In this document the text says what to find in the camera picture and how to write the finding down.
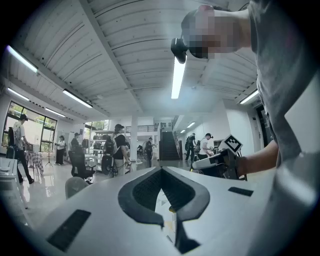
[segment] floor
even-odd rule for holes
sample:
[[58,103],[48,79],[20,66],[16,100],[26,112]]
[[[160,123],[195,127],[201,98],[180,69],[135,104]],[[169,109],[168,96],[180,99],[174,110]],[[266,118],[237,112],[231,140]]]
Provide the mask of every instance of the floor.
[[[62,202],[66,200],[65,194],[65,183],[66,181],[71,178],[71,165],[66,163],[65,165],[54,165],[50,166],[48,163],[48,159],[43,159],[43,166],[44,166],[44,174],[38,175],[37,170],[35,169],[35,173],[33,174],[32,168],[29,169],[30,175],[34,177],[34,183],[29,184],[26,178],[24,171],[21,172],[22,176],[24,177],[24,182],[21,185],[21,189],[23,191],[23,195],[28,205],[27,213],[33,225],[33,228],[37,228],[41,223],[44,221],[46,216],[54,210],[57,206],[59,206]],[[190,162],[185,160],[174,160],[174,161],[152,161],[152,166],[172,166],[184,169],[189,171],[190,169]],[[142,164],[137,166],[137,170],[142,170],[147,168],[146,161],[142,161]],[[250,181],[256,181],[259,178],[256,174],[249,176]],[[106,176],[102,173],[96,173],[94,175],[95,182],[99,182],[105,180]],[[160,207],[165,208],[166,212],[170,207],[168,204],[168,200],[163,197],[164,194],[159,194],[159,209]],[[174,221],[174,217],[171,213],[167,216],[167,218]],[[174,231],[175,227],[173,225],[174,222],[169,223],[169,231]]]

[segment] black pants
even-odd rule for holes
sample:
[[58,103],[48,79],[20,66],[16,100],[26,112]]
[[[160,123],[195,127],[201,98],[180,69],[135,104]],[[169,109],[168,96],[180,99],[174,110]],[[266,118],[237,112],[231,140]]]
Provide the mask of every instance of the black pants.
[[198,153],[198,158],[199,158],[199,160],[202,160],[202,159],[208,158],[208,156],[206,154],[199,154]]
[[195,149],[194,149],[194,146],[189,146],[189,149],[186,152],[185,160],[188,160],[189,155],[190,155],[190,151],[191,151],[191,160],[194,161],[195,160]]
[[148,159],[148,165],[149,165],[149,167],[151,167],[152,152],[147,151],[146,154],[147,154],[147,159]]
[[57,149],[55,154],[55,163],[63,165],[64,164],[64,152],[65,149]]
[[[26,158],[25,158],[25,151],[24,150],[16,150],[15,151],[15,159],[18,159],[20,160],[22,166],[23,166],[23,169],[24,169],[24,172],[25,172],[25,175],[29,181],[29,183],[32,181],[32,178],[29,174],[29,169],[28,169],[28,165],[27,165],[27,161],[26,161]],[[17,172],[18,172],[18,178],[19,178],[19,182],[23,181],[24,179],[22,178],[22,175],[19,171],[19,168],[18,168],[18,165],[16,166],[16,169],[17,169]]]

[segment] person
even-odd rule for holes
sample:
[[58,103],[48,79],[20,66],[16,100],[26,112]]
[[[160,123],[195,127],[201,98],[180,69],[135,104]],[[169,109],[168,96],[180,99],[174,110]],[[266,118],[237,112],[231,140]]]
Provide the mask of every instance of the person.
[[211,134],[207,133],[205,137],[201,140],[202,145],[200,145],[200,152],[198,153],[199,160],[208,158],[213,155],[213,153],[211,152],[211,148],[208,146],[208,140],[210,139],[211,139]]
[[276,1],[251,0],[246,10],[230,12],[200,5],[181,23],[191,54],[212,59],[251,48],[257,66],[257,89],[269,117],[273,140],[261,151],[236,158],[240,175],[278,167],[301,148],[285,119],[317,71],[306,39]]
[[[29,145],[30,143],[27,141],[26,134],[25,134],[25,128],[24,128],[24,123],[25,121],[28,121],[28,118],[25,114],[21,114],[19,121],[15,122],[12,129],[13,129],[13,136],[14,136],[14,151],[15,151],[15,159],[20,160],[23,168],[25,175],[29,181],[29,184],[32,184],[35,182],[33,178],[31,178],[28,170],[28,165],[25,157],[25,151],[23,148],[23,142],[26,145]],[[18,165],[16,166],[17,173],[18,173],[18,179],[19,182],[22,183],[24,179],[22,178],[22,175],[19,171]]]
[[60,141],[55,143],[56,145],[56,154],[55,154],[55,165],[63,165],[64,164],[64,152],[65,152],[65,137],[60,136]]
[[126,149],[126,137],[122,134],[124,132],[124,126],[117,124],[114,127],[114,133],[112,134],[112,141],[116,145],[116,151],[113,154],[113,164],[114,169],[117,171],[117,176],[122,176],[125,174],[125,163],[131,166],[131,161],[129,160],[127,149]]
[[152,144],[152,138],[150,137],[145,145],[145,151],[146,151],[146,155],[147,155],[147,159],[148,159],[147,161],[148,161],[149,167],[151,167],[151,164],[152,164],[152,146],[153,145],[154,144]]
[[71,150],[74,151],[76,146],[79,146],[78,142],[79,133],[74,134],[74,138],[71,140]]
[[193,162],[195,159],[195,145],[196,145],[196,134],[192,133],[187,139],[187,151],[186,151],[186,157],[185,160],[188,161],[188,158],[190,156],[191,152],[191,161]]

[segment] black cap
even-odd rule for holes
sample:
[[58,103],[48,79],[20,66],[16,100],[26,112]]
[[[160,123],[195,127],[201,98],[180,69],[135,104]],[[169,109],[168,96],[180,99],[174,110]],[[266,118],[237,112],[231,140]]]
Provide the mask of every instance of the black cap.
[[27,117],[25,114],[21,114],[19,120],[26,120],[26,121],[28,121],[28,117]]
[[120,130],[120,129],[123,129],[123,128],[125,128],[125,127],[124,127],[124,126],[122,126],[122,125],[121,125],[121,124],[119,124],[119,123],[118,123],[118,124],[116,124],[116,125],[115,125],[115,127],[114,127],[114,129],[115,129],[115,130]]

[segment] pillar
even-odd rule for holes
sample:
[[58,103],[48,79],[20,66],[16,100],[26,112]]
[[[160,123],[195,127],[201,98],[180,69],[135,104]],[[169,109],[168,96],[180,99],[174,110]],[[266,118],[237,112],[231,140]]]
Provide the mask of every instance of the pillar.
[[138,116],[133,115],[131,119],[131,143],[130,143],[130,160],[137,160],[137,139],[138,139]]

